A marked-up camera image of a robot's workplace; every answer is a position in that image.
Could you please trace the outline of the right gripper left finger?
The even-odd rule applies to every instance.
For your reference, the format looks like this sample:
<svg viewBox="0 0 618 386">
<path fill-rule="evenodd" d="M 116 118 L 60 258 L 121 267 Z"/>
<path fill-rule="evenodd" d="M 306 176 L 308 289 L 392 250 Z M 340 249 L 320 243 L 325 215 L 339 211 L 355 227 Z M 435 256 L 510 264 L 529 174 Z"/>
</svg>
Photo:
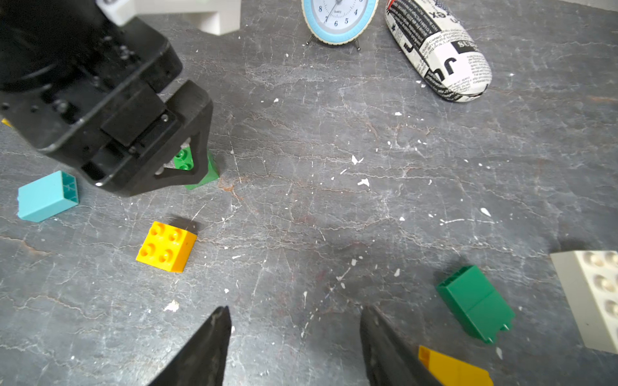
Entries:
<svg viewBox="0 0 618 386">
<path fill-rule="evenodd" d="M 229 308 L 217 307 L 150 386 L 222 386 L 231 329 Z"/>
</svg>

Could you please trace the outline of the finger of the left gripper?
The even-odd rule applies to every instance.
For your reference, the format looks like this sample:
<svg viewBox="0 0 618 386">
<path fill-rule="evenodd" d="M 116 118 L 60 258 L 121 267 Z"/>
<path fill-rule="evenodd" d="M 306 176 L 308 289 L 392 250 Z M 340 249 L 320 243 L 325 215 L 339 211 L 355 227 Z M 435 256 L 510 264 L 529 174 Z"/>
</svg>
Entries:
<svg viewBox="0 0 618 386">
<path fill-rule="evenodd" d="M 208 145 L 212 114 L 207 91 L 189 80 L 132 144 L 112 138 L 79 171 L 93 185 L 123 197 L 198 185 L 214 177 Z"/>
</svg>

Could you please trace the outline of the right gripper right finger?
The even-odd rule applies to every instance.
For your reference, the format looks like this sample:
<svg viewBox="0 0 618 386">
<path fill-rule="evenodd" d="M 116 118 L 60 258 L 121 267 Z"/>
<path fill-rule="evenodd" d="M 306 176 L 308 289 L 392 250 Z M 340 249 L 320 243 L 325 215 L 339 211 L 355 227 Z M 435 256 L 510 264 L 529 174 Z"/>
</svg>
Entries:
<svg viewBox="0 0 618 386">
<path fill-rule="evenodd" d="M 441 385 L 376 307 L 364 307 L 360 339 L 371 386 Z"/>
</svg>

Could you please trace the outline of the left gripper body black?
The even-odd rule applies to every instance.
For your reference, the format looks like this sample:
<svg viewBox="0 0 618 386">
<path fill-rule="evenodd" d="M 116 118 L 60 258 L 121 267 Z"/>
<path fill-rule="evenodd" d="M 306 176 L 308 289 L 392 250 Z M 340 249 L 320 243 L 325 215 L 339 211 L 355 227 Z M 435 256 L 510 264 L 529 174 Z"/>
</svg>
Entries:
<svg viewBox="0 0 618 386">
<path fill-rule="evenodd" d="M 72 168 L 109 142 L 130 148 L 182 68 L 156 29 L 141 19 L 119 27 L 94 1 L 1 4 L 1 115 Z"/>
</svg>

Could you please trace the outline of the turquoise lego brick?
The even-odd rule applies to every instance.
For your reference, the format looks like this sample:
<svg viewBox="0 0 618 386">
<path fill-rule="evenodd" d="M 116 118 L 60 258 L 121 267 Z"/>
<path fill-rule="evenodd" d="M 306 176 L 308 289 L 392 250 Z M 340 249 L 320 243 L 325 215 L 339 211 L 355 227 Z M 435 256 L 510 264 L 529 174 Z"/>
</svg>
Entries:
<svg viewBox="0 0 618 386">
<path fill-rule="evenodd" d="M 18 217 L 21 220 L 40 223 L 78 204 L 77 180 L 61 170 L 18 190 Z"/>
</svg>

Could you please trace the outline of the cream long lego brick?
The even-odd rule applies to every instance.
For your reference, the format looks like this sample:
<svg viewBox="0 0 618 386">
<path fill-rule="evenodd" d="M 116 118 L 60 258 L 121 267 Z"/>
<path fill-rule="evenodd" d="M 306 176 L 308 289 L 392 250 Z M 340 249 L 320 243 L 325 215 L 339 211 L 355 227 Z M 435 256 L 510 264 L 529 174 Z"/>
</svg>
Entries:
<svg viewBox="0 0 618 386">
<path fill-rule="evenodd" d="M 584 346 L 617 353 L 617 252 L 550 254 Z"/>
</svg>

